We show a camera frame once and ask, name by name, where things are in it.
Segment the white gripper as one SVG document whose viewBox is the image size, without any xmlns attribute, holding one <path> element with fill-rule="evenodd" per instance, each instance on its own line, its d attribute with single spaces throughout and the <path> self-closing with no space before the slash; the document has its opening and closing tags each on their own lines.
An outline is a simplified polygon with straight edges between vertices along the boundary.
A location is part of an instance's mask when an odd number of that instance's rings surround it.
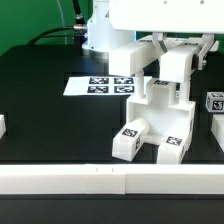
<svg viewBox="0 0 224 224">
<path fill-rule="evenodd" d="M 224 0 L 110 0 L 109 19 L 115 29 L 153 32 L 154 59 L 167 52 L 161 32 L 210 33 L 193 56 L 193 68 L 202 70 L 213 34 L 224 34 Z"/>
</svg>

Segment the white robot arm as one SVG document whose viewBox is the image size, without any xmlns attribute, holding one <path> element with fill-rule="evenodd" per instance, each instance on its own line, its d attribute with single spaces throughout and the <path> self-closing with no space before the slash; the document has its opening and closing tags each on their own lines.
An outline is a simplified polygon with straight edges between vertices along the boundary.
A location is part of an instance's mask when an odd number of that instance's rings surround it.
<svg viewBox="0 0 224 224">
<path fill-rule="evenodd" d="M 83 48 L 105 56 L 111 75 L 132 76 L 158 60 L 162 80 L 183 81 L 203 68 L 217 34 L 224 0 L 93 0 Z"/>
</svg>

